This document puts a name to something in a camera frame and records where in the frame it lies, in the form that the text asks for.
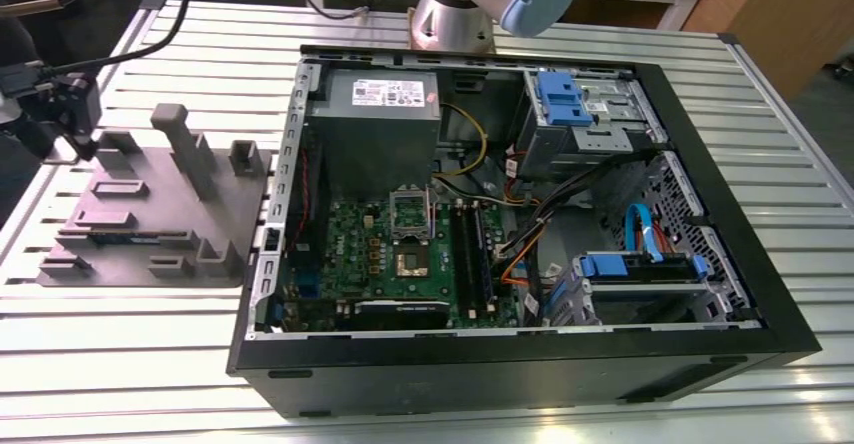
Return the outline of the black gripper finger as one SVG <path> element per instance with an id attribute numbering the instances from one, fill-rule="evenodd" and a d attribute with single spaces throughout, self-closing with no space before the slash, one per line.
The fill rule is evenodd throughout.
<path id="1" fill-rule="evenodd" d="M 92 133 L 101 117 L 100 90 L 93 74 L 65 76 L 65 104 L 68 110 L 67 140 L 77 156 L 91 160 L 97 151 Z"/>

